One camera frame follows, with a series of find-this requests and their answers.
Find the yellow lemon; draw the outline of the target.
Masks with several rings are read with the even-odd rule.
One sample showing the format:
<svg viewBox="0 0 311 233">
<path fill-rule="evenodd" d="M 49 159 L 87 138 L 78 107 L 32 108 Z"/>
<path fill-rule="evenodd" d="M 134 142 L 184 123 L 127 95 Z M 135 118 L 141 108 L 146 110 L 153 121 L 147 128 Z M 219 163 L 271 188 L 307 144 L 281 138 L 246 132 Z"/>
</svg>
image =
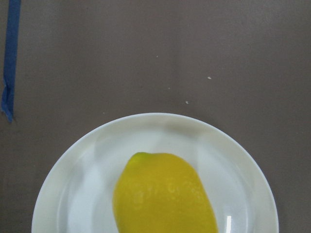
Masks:
<svg viewBox="0 0 311 233">
<path fill-rule="evenodd" d="M 113 193 L 120 233 L 216 233 L 218 226 L 195 169 L 169 153 L 138 152 Z"/>
</svg>

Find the white round plate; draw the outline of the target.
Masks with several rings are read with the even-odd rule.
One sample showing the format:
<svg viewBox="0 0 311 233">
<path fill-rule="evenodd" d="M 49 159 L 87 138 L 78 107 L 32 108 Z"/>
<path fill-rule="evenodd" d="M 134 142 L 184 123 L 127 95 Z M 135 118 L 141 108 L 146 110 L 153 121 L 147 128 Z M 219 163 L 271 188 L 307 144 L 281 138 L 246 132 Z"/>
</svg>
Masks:
<svg viewBox="0 0 311 233">
<path fill-rule="evenodd" d="M 197 119 L 145 113 L 106 123 L 74 143 L 39 192 L 34 233 L 115 233 L 114 185 L 136 152 L 166 152 L 199 174 L 222 233 L 277 233 L 278 214 L 261 169 L 235 140 Z"/>
</svg>

